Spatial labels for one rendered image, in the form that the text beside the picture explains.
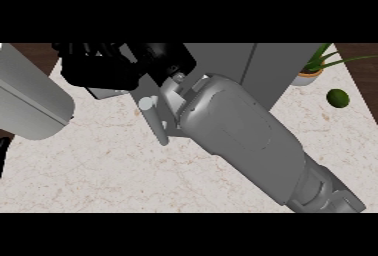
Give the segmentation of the green avocado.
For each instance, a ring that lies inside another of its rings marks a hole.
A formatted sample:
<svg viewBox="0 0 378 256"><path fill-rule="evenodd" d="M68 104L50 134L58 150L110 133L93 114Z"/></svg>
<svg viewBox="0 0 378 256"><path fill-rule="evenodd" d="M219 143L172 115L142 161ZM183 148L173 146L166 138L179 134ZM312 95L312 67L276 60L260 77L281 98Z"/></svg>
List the green avocado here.
<svg viewBox="0 0 378 256"><path fill-rule="evenodd" d="M341 89L331 89L327 93L327 100L328 103L335 108L344 108L349 106L350 103L350 97L344 90Z"/></svg>

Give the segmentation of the black curved object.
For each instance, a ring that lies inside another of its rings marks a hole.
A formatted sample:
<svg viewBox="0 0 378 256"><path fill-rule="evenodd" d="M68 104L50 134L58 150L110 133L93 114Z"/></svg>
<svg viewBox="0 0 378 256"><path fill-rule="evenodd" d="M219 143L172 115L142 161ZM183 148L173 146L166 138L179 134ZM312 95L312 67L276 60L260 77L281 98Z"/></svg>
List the black curved object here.
<svg viewBox="0 0 378 256"><path fill-rule="evenodd" d="M3 175L6 154L8 154L8 149L9 149L11 142L12 142L12 137L0 138L0 178L2 178L2 175Z"/></svg>

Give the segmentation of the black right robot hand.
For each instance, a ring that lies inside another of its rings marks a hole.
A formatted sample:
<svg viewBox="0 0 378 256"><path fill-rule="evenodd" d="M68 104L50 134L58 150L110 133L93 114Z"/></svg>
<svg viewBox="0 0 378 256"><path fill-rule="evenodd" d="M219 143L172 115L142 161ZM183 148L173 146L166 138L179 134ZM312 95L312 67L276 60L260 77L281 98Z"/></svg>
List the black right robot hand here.
<svg viewBox="0 0 378 256"><path fill-rule="evenodd" d="M67 82L77 87L127 90L149 75L158 86L197 61L183 43L53 43Z"/></svg>

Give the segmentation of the potted green plant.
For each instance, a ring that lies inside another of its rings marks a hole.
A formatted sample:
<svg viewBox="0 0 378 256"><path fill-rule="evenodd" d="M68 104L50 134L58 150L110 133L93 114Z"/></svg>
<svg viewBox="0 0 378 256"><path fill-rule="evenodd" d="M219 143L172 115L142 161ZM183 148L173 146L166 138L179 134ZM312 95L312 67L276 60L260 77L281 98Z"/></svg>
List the potted green plant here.
<svg viewBox="0 0 378 256"><path fill-rule="evenodd" d="M310 57L310 60L307 61L296 79L291 82L293 86L307 86L310 85L318 77L321 76L324 70L335 66L341 63L362 60L362 59L369 59L369 58L378 58L378 55L371 55L371 56L358 56L352 57L347 59L340 59L334 62L327 62L327 60L337 54L337 51L327 53L327 50L331 46L331 43L324 43L316 50L313 56Z"/></svg>

